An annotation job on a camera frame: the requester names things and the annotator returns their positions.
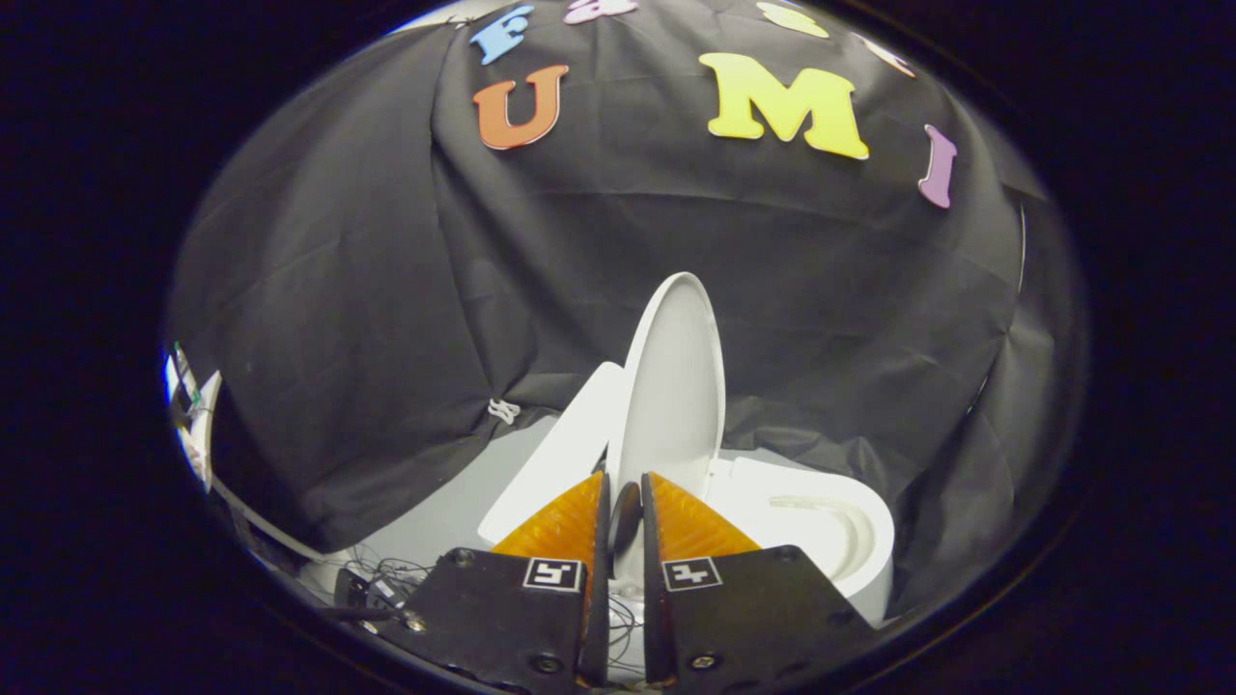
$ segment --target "foam letter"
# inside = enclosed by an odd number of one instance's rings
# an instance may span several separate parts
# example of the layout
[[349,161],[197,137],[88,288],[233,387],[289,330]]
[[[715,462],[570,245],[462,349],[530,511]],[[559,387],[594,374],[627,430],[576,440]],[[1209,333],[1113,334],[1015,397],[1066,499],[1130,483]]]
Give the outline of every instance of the foam letter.
[[759,108],[777,137],[789,142],[811,114],[807,145],[824,152],[865,160],[868,147],[859,139],[850,93],[854,85],[840,75],[806,68],[789,88],[748,56],[705,53],[700,62],[717,73],[719,114],[708,121],[708,132],[719,137],[756,140],[764,126],[751,119]]
[[828,32],[819,28],[816,20],[802,12],[771,2],[756,2],[755,6],[764,11],[764,19],[777,26],[801,31],[810,36],[818,36],[819,38],[828,38]]
[[923,126],[931,139],[931,158],[927,161],[927,176],[918,182],[918,192],[923,198],[948,209],[948,183],[953,178],[953,157],[957,157],[957,145],[936,130],[936,126]]
[[476,32],[476,36],[468,43],[481,46],[481,51],[485,52],[485,57],[481,58],[482,66],[488,66],[501,58],[507,51],[519,46],[519,42],[524,40],[519,32],[528,28],[528,20],[524,19],[524,15],[531,11],[531,5],[520,5],[499,17],[498,21]]
[[857,33],[854,36],[859,41],[863,42],[863,46],[866,46],[868,51],[875,53],[876,57],[879,57],[881,61],[884,61],[885,63],[889,63],[890,66],[897,68],[899,70],[906,73],[910,77],[915,77],[915,73],[910,72],[910,66],[907,66],[905,61],[902,61],[901,58],[894,56],[892,53],[889,53],[887,51],[885,51],[880,46],[876,46],[875,43],[871,43],[866,38],[864,38],[864,37],[861,37],[861,36],[859,36]]
[[582,25],[602,15],[620,15],[638,9],[639,5],[630,0],[575,0],[567,7],[570,11],[562,21],[569,25]]
[[476,104],[481,142],[494,150],[509,150],[544,137],[557,122],[559,83],[566,70],[566,66],[550,66],[528,75],[536,106],[533,117],[524,125],[510,125],[507,116],[507,95],[515,88],[514,80],[499,82],[477,92],[472,101]]

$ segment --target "pink letter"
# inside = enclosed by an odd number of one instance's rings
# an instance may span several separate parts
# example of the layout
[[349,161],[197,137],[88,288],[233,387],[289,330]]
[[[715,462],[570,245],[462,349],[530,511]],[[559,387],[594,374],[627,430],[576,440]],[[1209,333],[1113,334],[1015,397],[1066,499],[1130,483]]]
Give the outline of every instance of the pink letter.
[[936,126],[923,126],[931,139],[931,158],[927,161],[927,176],[918,181],[918,192],[923,198],[948,208],[948,182],[953,178],[953,157],[957,157],[957,145],[936,130]]

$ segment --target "toilet seat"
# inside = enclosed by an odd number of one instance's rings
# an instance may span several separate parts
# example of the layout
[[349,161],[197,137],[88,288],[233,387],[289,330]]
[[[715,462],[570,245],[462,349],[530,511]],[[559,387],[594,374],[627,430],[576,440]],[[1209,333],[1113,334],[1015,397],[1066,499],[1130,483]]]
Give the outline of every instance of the toilet seat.
[[[798,545],[868,622],[884,618],[894,526],[879,495],[840,475],[718,456],[724,366],[712,303],[696,276],[674,275],[656,289],[623,370],[624,417],[606,464],[614,493],[656,472],[761,547]],[[619,590],[643,586],[643,531],[616,559]]]
[[[763,548],[792,544],[871,625],[892,584],[892,514],[858,480],[754,459],[719,458],[726,377],[712,303],[700,279],[670,276],[653,294],[624,366],[603,364],[486,514],[497,543],[591,472],[608,446],[611,500],[645,472],[701,498]],[[611,589],[639,600],[644,528],[614,558]]]

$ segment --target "toilet lid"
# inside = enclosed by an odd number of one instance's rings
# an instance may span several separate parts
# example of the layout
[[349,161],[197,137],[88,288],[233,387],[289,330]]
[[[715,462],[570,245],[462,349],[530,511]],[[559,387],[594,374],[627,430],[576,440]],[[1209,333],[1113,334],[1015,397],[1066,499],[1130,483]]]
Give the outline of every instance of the toilet lid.
[[726,423],[721,338],[696,276],[670,276],[635,329],[625,371],[627,407],[609,440],[612,498],[654,471],[702,497]]

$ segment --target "screw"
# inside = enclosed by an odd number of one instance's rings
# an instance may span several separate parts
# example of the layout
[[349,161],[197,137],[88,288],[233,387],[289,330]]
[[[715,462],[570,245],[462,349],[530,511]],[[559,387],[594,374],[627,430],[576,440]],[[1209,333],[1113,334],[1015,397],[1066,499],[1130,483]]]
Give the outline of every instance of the screw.
[[420,616],[412,611],[403,612],[403,625],[408,626],[408,629],[413,632],[425,632],[425,621],[420,620]]
[[562,670],[562,662],[551,655],[543,654],[533,659],[533,668],[541,673],[557,673]]
[[708,654],[700,654],[691,659],[691,668],[695,670],[708,670],[714,665],[717,665],[717,658]]

